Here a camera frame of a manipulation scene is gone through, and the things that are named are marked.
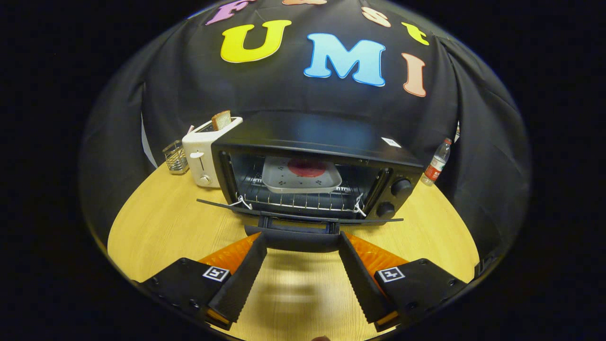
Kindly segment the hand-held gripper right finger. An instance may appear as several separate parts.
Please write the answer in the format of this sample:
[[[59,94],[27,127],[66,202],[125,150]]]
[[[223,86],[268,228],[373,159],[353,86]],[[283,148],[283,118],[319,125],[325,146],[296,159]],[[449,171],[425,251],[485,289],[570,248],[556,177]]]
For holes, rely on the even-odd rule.
[[[467,285],[428,259],[407,261],[350,233],[340,234],[338,251],[366,320],[378,332],[418,323]]]

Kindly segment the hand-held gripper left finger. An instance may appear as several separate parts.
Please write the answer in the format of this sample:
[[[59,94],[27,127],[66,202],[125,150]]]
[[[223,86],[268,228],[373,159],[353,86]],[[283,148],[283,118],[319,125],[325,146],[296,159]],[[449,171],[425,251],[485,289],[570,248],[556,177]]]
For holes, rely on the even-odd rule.
[[[190,319],[229,330],[238,321],[266,254],[265,236],[254,233],[203,259],[180,258],[134,284]]]

